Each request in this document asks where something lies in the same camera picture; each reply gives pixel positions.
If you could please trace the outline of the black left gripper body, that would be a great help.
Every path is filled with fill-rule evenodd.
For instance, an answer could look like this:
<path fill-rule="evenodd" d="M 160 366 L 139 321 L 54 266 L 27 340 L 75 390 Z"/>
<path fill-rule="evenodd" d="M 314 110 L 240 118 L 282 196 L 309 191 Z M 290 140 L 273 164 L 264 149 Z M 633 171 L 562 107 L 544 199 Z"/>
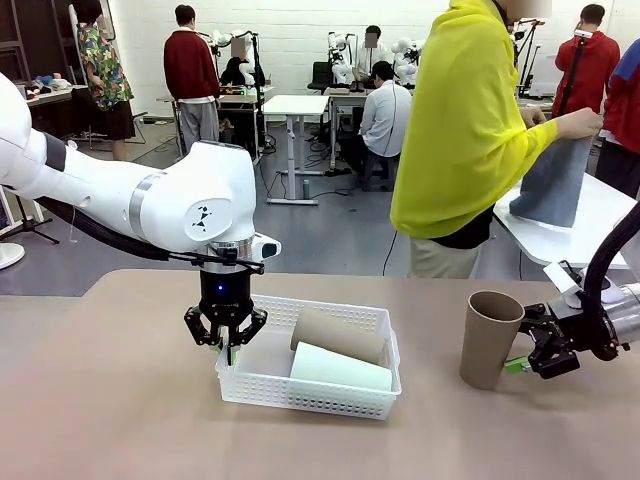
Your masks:
<path fill-rule="evenodd" d="M 212 325 L 241 325 L 253 311 L 248 270 L 234 273 L 200 272 L 200 312 Z"/>

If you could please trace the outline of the person's right hand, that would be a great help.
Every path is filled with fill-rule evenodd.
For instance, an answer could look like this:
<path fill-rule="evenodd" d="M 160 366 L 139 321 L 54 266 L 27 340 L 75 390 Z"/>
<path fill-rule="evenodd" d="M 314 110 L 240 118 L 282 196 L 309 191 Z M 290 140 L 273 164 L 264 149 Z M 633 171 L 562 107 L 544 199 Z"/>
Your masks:
<path fill-rule="evenodd" d="M 557 136 L 562 139 L 581 139 L 592 137 L 602 127 L 602 117 L 591 108 L 583 108 L 554 119 Z"/>

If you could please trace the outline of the person's left hand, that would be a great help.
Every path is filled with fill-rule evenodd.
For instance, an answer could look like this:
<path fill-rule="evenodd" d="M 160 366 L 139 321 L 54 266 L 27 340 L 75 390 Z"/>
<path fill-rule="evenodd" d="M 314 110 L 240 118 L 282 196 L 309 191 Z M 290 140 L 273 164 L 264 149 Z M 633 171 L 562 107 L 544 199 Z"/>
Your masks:
<path fill-rule="evenodd" d="M 545 114 L 539 107 L 520 107 L 519 111 L 527 129 L 547 121 Z"/>

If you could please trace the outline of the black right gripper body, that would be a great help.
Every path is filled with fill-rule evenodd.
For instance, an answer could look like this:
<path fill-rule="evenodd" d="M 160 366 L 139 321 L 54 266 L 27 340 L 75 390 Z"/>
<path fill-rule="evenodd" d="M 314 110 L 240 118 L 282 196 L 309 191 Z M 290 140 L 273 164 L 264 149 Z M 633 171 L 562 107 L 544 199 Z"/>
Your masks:
<path fill-rule="evenodd" d="M 548 306 L 562 334 L 573 342 L 577 351 L 612 353 L 613 339 L 609 319 L 602 307 L 583 307 L 584 294 L 560 296 Z"/>

